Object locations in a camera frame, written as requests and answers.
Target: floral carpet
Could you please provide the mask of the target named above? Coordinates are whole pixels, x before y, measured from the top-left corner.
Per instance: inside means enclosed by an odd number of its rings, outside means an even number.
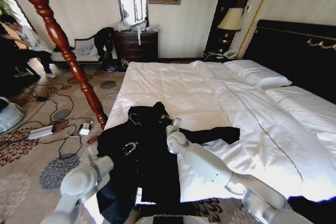
[[[0,223],[5,224],[37,224],[52,213],[60,199],[62,179],[71,169],[88,163],[87,140],[102,131],[91,110],[81,115],[88,104],[67,65],[51,65],[57,77],[48,79],[41,65],[31,61],[30,65],[41,78],[31,84],[30,89],[9,98],[20,105],[26,115],[17,126],[0,135]],[[83,68],[108,115],[124,73],[108,73],[99,69],[99,65]],[[48,99],[37,101],[38,97]],[[81,140],[66,136],[76,132],[82,123],[91,121],[88,136]],[[26,139],[31,130],[52,124],[53,135]],[[208,217],[211,222],[257,223],[237,199],[207,199],[194,202],[193,206],[195,215]],[[138,216],[133,211],[126,223],[134,224]],[[77,224],[94,222],[81,207]]]

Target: black pants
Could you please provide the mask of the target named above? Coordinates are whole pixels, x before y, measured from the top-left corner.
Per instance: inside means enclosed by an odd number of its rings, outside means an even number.
[[[112,61],[113,50],[113,28],[106,27],[97,32],[94,36],[95,47],[98,51],[99,62],[102,68],[107,68],[107,61]],[[107,56],[105,56],[104,46],[106,48]]]
[[[20,49],[18,52],[20,62],[17,64],[19,71],[25,71],[26,63],[29,59],[39,58],[43,65],[45,73],[52,73],[49,63],[51,63],[51,53],[46,51],[33,51],[28,49]]]

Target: nightstand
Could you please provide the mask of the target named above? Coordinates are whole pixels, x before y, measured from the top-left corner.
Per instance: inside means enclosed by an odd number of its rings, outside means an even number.
[[[214,55],[209,52],[203,52],[203,57],[205,62],[220,62],[225,63],[227,61],[232,61],[233,59],[228,59],[225,56]]]
[[[136,31],[115,31],[114,44],[117,58],[128,62],[157,62],[158,32],[142,31],[140,38],[141,45]]]

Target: white duvet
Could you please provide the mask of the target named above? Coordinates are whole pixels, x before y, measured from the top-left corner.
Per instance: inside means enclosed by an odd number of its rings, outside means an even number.
[[[183,120],[184,129],[239,127],[238,142],[204,145],[232,170],[252,174],[286,197],[303,195],[319,201],[336,195],[336,160],[326,147],[225,65],[130,63],[106,129],[124,123],[131,106],[153,106],[158,101],[172,118]],[[198,175],[181,157],[177,162],[181,202],[235,197]]]

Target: seam line on duvet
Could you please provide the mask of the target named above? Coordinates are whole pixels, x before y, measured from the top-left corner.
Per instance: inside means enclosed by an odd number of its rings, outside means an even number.
[[[310,95],[296,95],[295,97],[312,97],[314,96],[315,94],[310,94]],[[295,97],[285,97],[285,98],[282,98],[280,101],[278,101],[278,104],[280,104],[280,102],[282,102],[284,99],[286,98],[295,98]]]
[[[212,74],[214,75],[215,78],[216,75],[215,73],[212,71],[212,69],[207,65],[208,69],[212,72]],[[263,126],[260,124],[259,120],[257,119],[257,117],[252,113],[252,111],[248,108],[248,106],[245,104],[245,102],[243,102],[243,100],[235,93],[233,92],[227,85],[226,83],[221,79],[222,83],[225,85],[225,87],[232,93],[234,94],[238,99],[240,99],[240,101],[243,103],[243,105],[245,106],[245,108],[253,115],[253,117],[256,119],[257,123],[259,124],[260,128],[268,135],[269,139],[272,140],[272,142],[279,148],[279,150],[281,150],[286,156],[287,158],[291,161],[291,163],[293,164],[293,166],[295,167],[296,171],[298,172],[301,181],[303,182],[303,177],[302,174],[300,173],[299,169],[297,168],[296,164],[294,163],[294,161],[288,156],[288,154],[273,140],[273,138],[269,135],[269,133],[263,128]]]
[[[244,80],[246,80],[246,78],[253,73],[262,73],[262,72],[268,72],[268,70],[261,70],[261,71],[255,71],[255,72],[249,73],[247,76],[244,77]]]

